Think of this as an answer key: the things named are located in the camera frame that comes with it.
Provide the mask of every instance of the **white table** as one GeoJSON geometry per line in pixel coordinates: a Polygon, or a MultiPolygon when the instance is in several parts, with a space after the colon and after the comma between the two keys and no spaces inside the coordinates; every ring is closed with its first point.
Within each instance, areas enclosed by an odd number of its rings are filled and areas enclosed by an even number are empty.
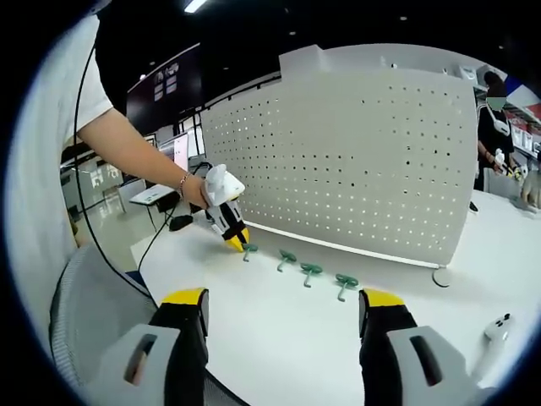
{"type": "MultiPolygon", "coordinates": [[[[510,312],[515,325],[481,386],[499,383],[520,355],[539,314],[541,218],[500,197],[474,192],[470,212],[448,266],[449,288],[431,281],[432,270],[385,261],[250,228],[260,251],[243,255],[194,223],[165,232],[145,257],[141,273],[154,300],[183,288],[210,290],[209,371],[253,405],[363,404],[358,364],[358,294],[336,299],[335,273],[364,287],[401,296],[416,322],[432,326],[467,360],[470,371],[483,349],[483,330],[510,312]],[[324,273],[303,286],[298,266],[276,270],[278,249],[324,273]]],[[[150,238],[132,246],[139,261],[150,238]]]]}
{"type": "Polygon", "coordinates": [[[135,205],[152,206],[159,199],[170,195],[174,191],[175,189],[164,186],[163,184],[155,184],[151,188],[143,190],[141,193],[138,193],[137,195],[132,197],[129,202],[134,203],[135,205]]]}

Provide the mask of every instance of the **pegboard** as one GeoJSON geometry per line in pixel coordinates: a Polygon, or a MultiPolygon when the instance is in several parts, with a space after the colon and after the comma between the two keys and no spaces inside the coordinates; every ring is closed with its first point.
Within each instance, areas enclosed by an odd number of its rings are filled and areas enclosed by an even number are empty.
{"type": "Polygon", "coordinates": [[[311,74],[201,113],[206,152],[246,184],[251,222],[446,265],[466,219],[476,107],[465,81],[311,74]]]}

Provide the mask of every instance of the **white device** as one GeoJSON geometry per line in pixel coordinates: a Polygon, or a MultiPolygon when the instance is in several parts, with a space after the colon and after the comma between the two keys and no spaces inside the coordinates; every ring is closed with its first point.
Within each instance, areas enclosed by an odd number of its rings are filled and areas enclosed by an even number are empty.
{"type": "Polygon", "coordinates": [[[227,171],[223,163],[213,167],[205,178],[205,193],[209,206],[220,206],[236,199],[245,190],[244,184],[227,171]]]}
{"type": "Polygon", "coordinates": [[[502,133],[503,135],[508,136],[511,133],[511,130],[509,128],[509,124],[507,123],[507,119],[505,119],[505,122],[499,120],[498,118],[494,116],[494,112],[492,111],[492,109],[489,106],[487,106],[487,108],[489,109],[489,114],[490,114],[490,117],[492,118],[494,129],[498,131],[499,133],[502,133]]]}
{"type": "Polygon", "coordinates": [[[494,155],[494,160],[500,166],[502,166],[505,163],[505,154],[500,148],[496,150],[496,153],[494,155]]]}
{"type": "Polygon", "coordinates": [[[509,337],[512,323],[513,318],[511,314],[505,313],[502,317],[488,324],[484,329],[484,353],[472,370],[472,378],[476,382],[481,381],[485,377],[490,366],[495,362],[498,354],[503,349],[503,345],[509,337]]]}

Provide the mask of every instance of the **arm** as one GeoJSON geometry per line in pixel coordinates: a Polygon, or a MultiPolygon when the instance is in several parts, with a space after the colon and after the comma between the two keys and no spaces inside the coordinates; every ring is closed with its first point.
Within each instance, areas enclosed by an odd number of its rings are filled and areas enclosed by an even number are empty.
{"type": "Polygon", "coordinates": [[[513,155],[509,154],[509,169],[511,171],[515,171],[516,167],[517,167],[517,164],[515,160],[513,159],[513,155]]]}
{"type": "Polygon", "coordinates": [[[492,168],[497,173],[503,173],[503,168],[498,165],[498,163],[495,161],[494,155],[492,155],[490,152],[487,151],[487,149],[484,147],[483,143],[481,141],[477,141],[477,151],[480,156],[484,156],[484,159],[486,159],[490,165],[492,165],[492,168]]]}
{"type": "MultiPolygon", "coordinates": [[[[114,108],[86,124],[77,135],[106,162],[155,184],[177,189],[186,174],[186,171],[146,142],[114,108]]],[[[203,179],[188,176],[183,185],[183,195],[190,203],[206,208],[208,205],[202,187],[203,179]]]]}

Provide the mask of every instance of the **green hook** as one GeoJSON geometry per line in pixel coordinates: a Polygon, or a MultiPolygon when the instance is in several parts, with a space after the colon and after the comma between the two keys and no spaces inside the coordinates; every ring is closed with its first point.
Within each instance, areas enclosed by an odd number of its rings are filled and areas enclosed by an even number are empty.
{"type": "Polygon", "coordinates": [[[281,255],[281,262],[280,262],[280,265],[278,265],[278,267],[277,267],[277,270],[279,272],[283,272],[281,267],[286,262],[289,262],[290,264],[292,264],[294,262],[297,262],[297,257],[295,255],[293,255],[291,252],[287,252],[285,250],[280,250],[280,255],[281,255]]]}
{"type": "Polygon", "coordinates": [[[248,254],[250,252],[256,252],[259,249],[259,247],[255,244],[243,244],[243,249],[245,251],[243,261],[249,262],[248,254]]]}
{"type": "Polygon", "coordinates": [[[358,280],[355,279],[354,277],[341,275],[340,273],[336,274],[336,280],[342,284],[342,289],[340,289],[340,293],[338,294],[338,300],[340,300],[341,302],[345,302],[346,300],[342,297],[344,290],[346,290],[348,286],[352,288],[355,288],[356,286],[358,286],[358,280]]]}
{"type": "Polygon", "coordinates": [[[301,269],[303,270],[303,273],[306,274],[306,279],[304,279],[305,288],[312,288],[312,285],[308,284],[308,280],[312,275],[318,275],[323,271],[321,266],[314,264],[301,264],[301,269]]]}

